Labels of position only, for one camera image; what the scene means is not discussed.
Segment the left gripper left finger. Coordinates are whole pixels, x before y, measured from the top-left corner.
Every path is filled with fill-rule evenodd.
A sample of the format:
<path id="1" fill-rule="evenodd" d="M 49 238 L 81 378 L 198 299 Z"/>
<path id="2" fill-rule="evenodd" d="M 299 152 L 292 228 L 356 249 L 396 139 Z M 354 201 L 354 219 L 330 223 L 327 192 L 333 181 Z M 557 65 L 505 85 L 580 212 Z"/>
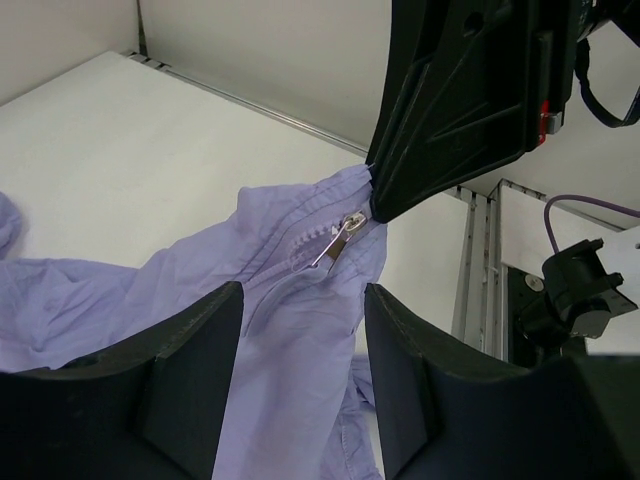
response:
<path id="1" fill-rule="evenodd" d="M 58 369 L 1 377 L 5 479 L 208 479 L 242 325 L 228 282 Z"/>

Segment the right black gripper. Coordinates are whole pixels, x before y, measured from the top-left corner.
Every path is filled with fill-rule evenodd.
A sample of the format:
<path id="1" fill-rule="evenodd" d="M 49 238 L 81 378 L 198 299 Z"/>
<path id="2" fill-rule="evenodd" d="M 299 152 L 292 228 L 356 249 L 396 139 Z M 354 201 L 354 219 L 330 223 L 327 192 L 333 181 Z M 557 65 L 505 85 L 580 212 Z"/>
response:
<path id="1" fill-rule="evenodd" d="M 393 1 L 367 154 L 376 220 L 518 159 L 563 126 L 578 1 Z"/>

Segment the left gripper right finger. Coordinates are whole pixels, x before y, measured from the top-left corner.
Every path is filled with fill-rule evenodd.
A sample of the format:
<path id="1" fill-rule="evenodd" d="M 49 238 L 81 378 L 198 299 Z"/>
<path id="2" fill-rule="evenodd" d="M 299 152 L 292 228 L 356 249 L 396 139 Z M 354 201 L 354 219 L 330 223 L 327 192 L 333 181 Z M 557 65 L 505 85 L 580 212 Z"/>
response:
<path id="1" fill-rule="evenodd" d="M 365 293 L 374 400 L 389 479 L 635 479 L 639 361 L 559 357 L 526 369 Z"/>

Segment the lavender zip-up jacket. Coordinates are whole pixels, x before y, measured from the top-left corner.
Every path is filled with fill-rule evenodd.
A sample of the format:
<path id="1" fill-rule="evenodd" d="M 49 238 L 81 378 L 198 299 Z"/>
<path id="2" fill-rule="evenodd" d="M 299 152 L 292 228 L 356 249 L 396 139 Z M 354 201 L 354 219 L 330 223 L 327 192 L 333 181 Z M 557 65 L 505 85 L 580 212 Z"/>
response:
<path id="1" fill-rule="evenodd" d="M 242 189 L 139 268 L 1 262 L 5 479 L 376 479 L 354 379 L 371 175 Z"/>

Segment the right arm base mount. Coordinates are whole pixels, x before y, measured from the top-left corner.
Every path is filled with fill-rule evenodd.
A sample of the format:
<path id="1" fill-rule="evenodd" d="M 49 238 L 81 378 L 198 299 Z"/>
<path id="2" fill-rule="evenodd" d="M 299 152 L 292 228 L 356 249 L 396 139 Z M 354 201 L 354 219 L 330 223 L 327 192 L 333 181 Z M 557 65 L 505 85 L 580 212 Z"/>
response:
<path id="1" fill-rule="evenodd" d="M 552 315 L 544 281 L 514 267 L 507 268 L 507 360 L 532 369 L 561 356 L 587 355 L 582 337 L 560 333 Z"/>

